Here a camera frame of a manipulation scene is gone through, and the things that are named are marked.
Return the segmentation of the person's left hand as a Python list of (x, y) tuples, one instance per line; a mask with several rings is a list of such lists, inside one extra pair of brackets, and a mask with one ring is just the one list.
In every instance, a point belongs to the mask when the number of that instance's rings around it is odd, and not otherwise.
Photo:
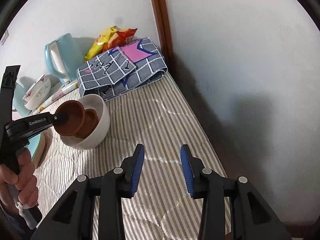
[(1, 206), (11, 216), (18, 215), (18, 209), (12, 199), (8, 185), (14, 185), (20, 192), (18, 200), (22, 205), (33, 207), (37, 204), (39, 190), (36, 186), (37, 178), (34, 176), (35, 165), (31, 162), (31, 154), (27, 148), (18, 158), (20, 174), (17, 175), (6, 165), (1, 164)]

